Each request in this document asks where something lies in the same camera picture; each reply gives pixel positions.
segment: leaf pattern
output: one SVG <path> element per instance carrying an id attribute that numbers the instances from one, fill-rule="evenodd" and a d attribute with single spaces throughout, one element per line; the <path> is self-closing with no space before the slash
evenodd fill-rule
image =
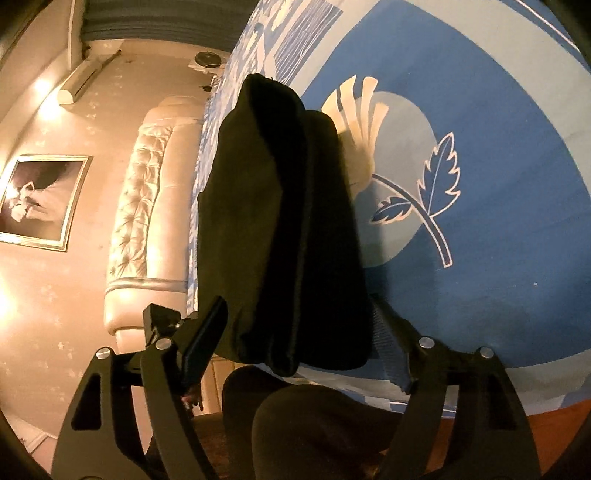
<path id="1" fill-rule="evenodd" d="M 418 181 L 418 192 L 425 211 L 432 218 L 447 210 L 459 197 L 456 190 L 460 181 L 453 132 L 441 139 L 425 161 L 423 179 Z"/>
<path id="2" fill-rule="evenodd" d="M 374 213 L 372 223 L 390 223 L 404 220 L 411 212 L 411 203 L 402 197 L 390 197 L 381 202 Z"/>

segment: air conditioner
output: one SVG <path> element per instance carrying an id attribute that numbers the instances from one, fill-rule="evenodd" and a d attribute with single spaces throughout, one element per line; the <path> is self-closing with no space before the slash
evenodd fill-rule
<path id="1" fill-rule="evenodd" d="M 77 101 L 102 70 L 102 67 L 103 62 L 92 56 L 80 63 L 57 92 L 57 102 L 60 105 L 65 105 Z"/>

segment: picture frame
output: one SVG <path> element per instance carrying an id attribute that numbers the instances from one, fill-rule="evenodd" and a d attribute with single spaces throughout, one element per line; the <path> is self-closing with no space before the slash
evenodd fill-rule
<path id="1" fill-rule="evenodd" d="M 67 251 L 91 161 L 91 156 L 37 154 L 10 160 L 0 176 L 0 242 Z"/>

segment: black cloth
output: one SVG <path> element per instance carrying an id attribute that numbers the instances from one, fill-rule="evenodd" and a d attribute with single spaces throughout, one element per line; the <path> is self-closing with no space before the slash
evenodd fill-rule
<path id="1" fill-rule="evenodd" d="M 222 402 L 232 480 L 361 480 L 402 417 L 252 366 L 230 374 Z"/>
<path id="2" fill-rule="evenodd" d="M 218 355 L 283 377 L 365 364 L 371 307 L 341 159 L 328 116 L 246 77 L 198 198 L 198 319 L 228 304 Z"/>

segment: black fabric bag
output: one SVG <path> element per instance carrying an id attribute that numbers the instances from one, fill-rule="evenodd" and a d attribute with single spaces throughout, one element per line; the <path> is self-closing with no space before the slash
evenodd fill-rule
<path id="1" fill-rule="evenodd" d="M 198 319 L 218 297 L 228 305 L 218 355 L 283 377 L 300 362 L 367 361 L 371 307 L 340 158 L 328 116 L 278 82 L 245 79 L 198 198 Z"/>

